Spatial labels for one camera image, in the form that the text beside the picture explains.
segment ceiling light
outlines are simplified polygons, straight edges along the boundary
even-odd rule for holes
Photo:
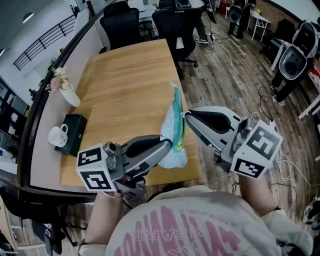
[[[33,15],[34,15],[33,12],[28,12],[26,15],[24,15],[22,23],[26,23],[28,20],[31,19]]]

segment laptop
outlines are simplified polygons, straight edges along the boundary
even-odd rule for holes
[[[144,2],[142,0],[129,0],[128,5],[130,8],[137,8],[139,12],[143,12],[146,10]]]

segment white mug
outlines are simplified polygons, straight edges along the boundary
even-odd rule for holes
[[[62,148],[67,144],[68,136],[68,126],[66,124],[61,125],[61,128],[55,126],[49,132],[48,140],[51,144]]]

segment whiteboard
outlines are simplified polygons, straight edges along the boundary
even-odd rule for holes
[[[317,22],[320,11],[312,0],[271,0],[277,5],[285,8],[300,20],[310,20]]]

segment forearm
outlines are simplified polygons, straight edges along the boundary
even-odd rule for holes
[[[97,194],[85,232],[87,244],[108,244],[123,213],[122,197],[119,195],[115,195],[115,197],[108,196],[103,192]]]
[[[262,217],[277,207],[266,180],[239,175],[241,197]]]

